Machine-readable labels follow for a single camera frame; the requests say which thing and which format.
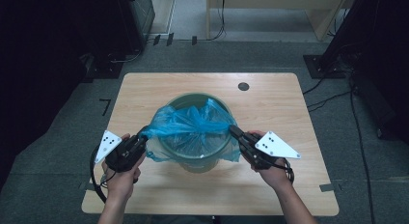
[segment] gray carpet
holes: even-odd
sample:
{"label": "gray carpet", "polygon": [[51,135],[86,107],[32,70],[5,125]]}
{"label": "gray carpet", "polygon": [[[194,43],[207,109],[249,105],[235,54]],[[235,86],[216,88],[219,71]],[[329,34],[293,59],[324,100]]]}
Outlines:
{"label": "gray carpet", "polygon": [[[294,72],[303,91],[310,79],[303,54],[321,54],[327,43],[290,42],[166,42],[152,46],[124,64],[120,79],[81,84],[48,132],[23,153],[0,197],[0,223],[96,223],[98,215],[81,210],[89,179],[90,154],[107,127],[122,78],[128,72]],[[327,79],[305,96],[312,104],[348,91],[347,79]],[[106,102],[112,99],[105,116]],[[379,140],[367,107],[354,97],[363,132],[373,208],[377,223],[408,223],[409,148],[402,142]],[[367,182],[349,95],[328,101],[312,112],[314,130],[340,213],[318,217],[322,223],[369,223]],[[144,223],[147,215],[127,215],[124,223]]]}

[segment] table hole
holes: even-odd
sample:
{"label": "table hole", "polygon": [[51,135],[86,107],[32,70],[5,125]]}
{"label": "table hole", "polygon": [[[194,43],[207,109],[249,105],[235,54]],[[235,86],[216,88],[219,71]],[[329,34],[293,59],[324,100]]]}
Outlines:
{"label": "table hole", "polygon": [[238,89],[240,91],[248,91],[250,89],[249,84],[245,83],[245,82],[240,82],[238,83]]}

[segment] table top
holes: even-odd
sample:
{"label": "table top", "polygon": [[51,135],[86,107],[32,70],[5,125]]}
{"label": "table top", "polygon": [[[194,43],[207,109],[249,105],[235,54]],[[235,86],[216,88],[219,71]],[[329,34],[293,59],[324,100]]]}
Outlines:
{"label": "table top", "polygon": [[[250,88],[241,91],[238,84]],[[135,134],[150,123],[158,108],[171,99],[203,92],[222,100],[243,130],[272,130],[300,155],[290,159],[294,188],[312,215],[339,212],[334,191],[322,192],[331,183],[318,146],[298,79],[293,73],[129,73],[121,86],[108,130]],[[146,158],[142,175],[126,206],[126,213],[282,215],[274,190],[239,162],[220,160],[215,168],[189,173],[174,162]],[[101,177],[100,165],[95,177]],[[87,191],[82,210],[101,213],[103,203]]]}

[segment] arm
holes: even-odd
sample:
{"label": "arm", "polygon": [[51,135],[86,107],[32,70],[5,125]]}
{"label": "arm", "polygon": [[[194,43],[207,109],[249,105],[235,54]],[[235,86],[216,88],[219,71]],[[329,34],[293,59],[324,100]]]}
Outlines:
{"label": "arm", "polygon": [[[250,131],[259,135],[264,135],[261,131]],[[284,160],[278,159],[277,164],[285,166]],[[260,173],[264,181],[270,185],[277,194],[282,207],[284,217],[288,224],[291,223],[316,223],[301,198],[298,196],[288,177],[286,171],[276,167],[267,170],[255,170]]]}
{"label": "arm", "polygon": [[[123,139],[126,138],[129,138],[129,134],[123,136]],[[141,175],[141,171],[138,167],[144,161],[144,158],[145,154],[142,155],[131,170],[117,173],[114,177],[112,177],[114,171],[108,168],[105,162],[102,163],[106,178],[112,178],[107,182],[108,196],[98,224],[123,223],[123,213],[125,211],[126,203],[133,192],[133,180]]]}

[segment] wrist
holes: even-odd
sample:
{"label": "wrist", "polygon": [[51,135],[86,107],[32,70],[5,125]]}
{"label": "wrist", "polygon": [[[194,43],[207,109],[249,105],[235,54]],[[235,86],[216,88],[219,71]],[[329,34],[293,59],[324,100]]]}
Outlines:
{"label": "wrist", "polygon": [[123,193],[119,190],[108,190],[107,201],[111,200],[113,203],[120,204],[120,203],[127,203],[129,199],[129,195]]}
{"label": "wrist", "polygon": [[293,189],[292,184],[288,179],[272,184],[271,187],[274,189],[274,191],[276,191],[276,193],[288,191],[289,189]]}

